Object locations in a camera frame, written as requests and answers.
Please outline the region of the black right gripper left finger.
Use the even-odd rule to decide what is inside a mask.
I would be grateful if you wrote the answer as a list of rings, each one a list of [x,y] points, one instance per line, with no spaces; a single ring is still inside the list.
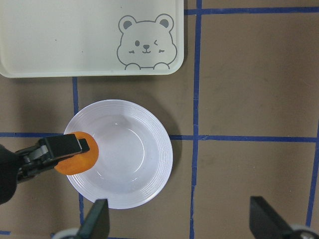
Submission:
[[[107,199],[98,199],[91,207],[84,223],[77,232],[78,239],[107,239],[110,217]]]

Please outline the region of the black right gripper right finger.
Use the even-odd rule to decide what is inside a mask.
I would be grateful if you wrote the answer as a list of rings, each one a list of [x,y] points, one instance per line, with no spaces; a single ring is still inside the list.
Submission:
[[[255,239],[288,239],[292,228],[261,196],[250,197],[249,228]]]

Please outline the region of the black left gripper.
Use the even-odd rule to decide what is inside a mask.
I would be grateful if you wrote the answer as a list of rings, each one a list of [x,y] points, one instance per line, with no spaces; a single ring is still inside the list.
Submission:
[[[16,153],[0,145],[0,204],[13,197],[17,183],[30,180],[53,169],[60,161],[89,150],[87,140],[77,139],[73,133],[43,137],[34,146]]]

